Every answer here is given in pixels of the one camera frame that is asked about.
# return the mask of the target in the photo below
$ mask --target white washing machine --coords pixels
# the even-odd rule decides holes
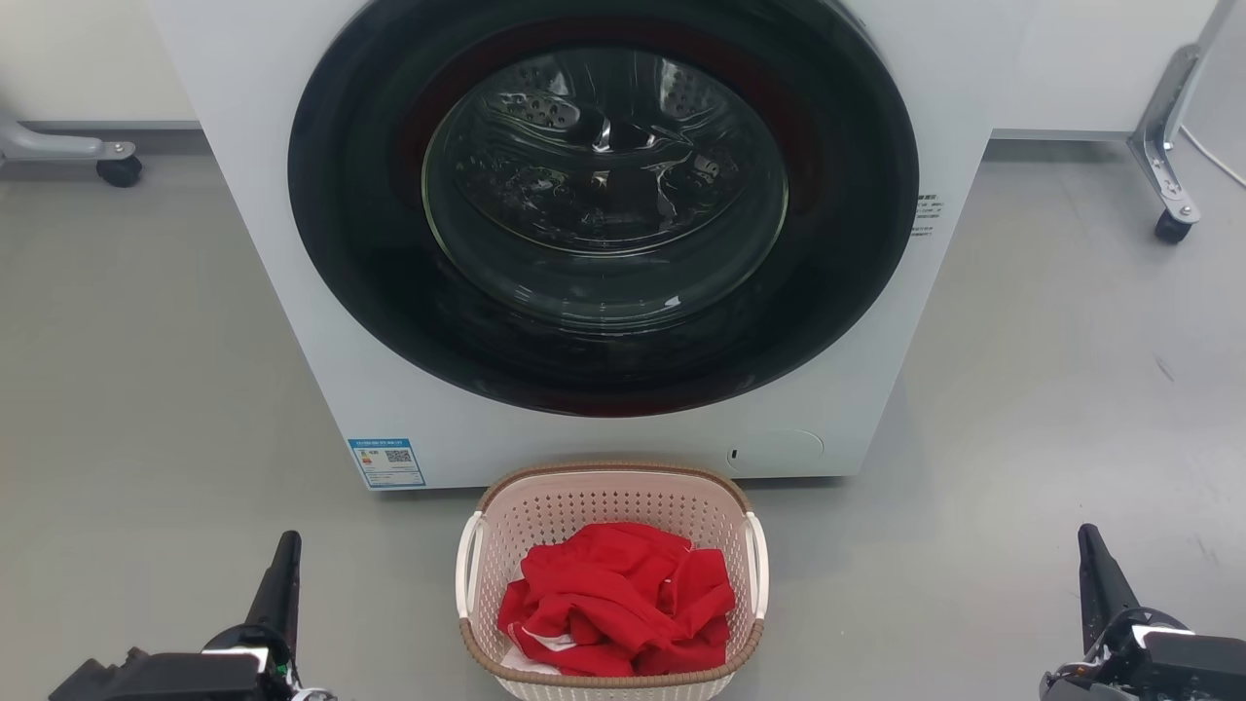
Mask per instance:
[[[151,7],[354,469],[411,489],[856,473],[1032,4]]]

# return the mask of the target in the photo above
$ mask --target gray floor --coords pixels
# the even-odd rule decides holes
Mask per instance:
[[[1226,39],[1189,123],[1246,168]],[[451,596],[477,494],[364,492],[211,156],[161,149],[130,191],[0,171],[5,699],[197,649],[287,528],[309,682],[505,699]],[[1205,219],[1172,248],[1119,144],[989,148],[863,473],[749,486],[774,588],[723,699],[1032,699],[1079,652],[1088,520],[1144,603],[1246,636],[1246,189],[1176,159]]]

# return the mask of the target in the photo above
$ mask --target white wall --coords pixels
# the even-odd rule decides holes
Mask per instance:
[[[1133,131],[1214,5],[1042,0],[997,128]],[[0,103],[34,121],[196,118],[142,0],[0,0]]]
[[[997,129],[1131,132],[1216,0],[1040,0]]]
[[[142,0],[0,0],[0,103],[30,121],[196,118]]]

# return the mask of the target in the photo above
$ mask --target laundry basket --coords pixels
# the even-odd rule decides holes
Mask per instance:
[[[649,524],[723,552],[735,590],[725,665],[637,677],[545,675],[501,665],[511,641],[497,630],[497,611],[520,560],[533,545],[562,543],[584,525],[611,522]],[[769,589],[765,534],[744,493],[714,473],[654,464],[557,466],[505,478],[467,520],[455,572],[467,651],[507,691],[531,701],[711,699],[758,647]]]

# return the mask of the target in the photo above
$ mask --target washing machine door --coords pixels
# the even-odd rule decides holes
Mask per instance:
[[[308,253],[411,364],[645,416],[799,367],[908,239],[903,101],[826,0],[378,0],[289,149]]]

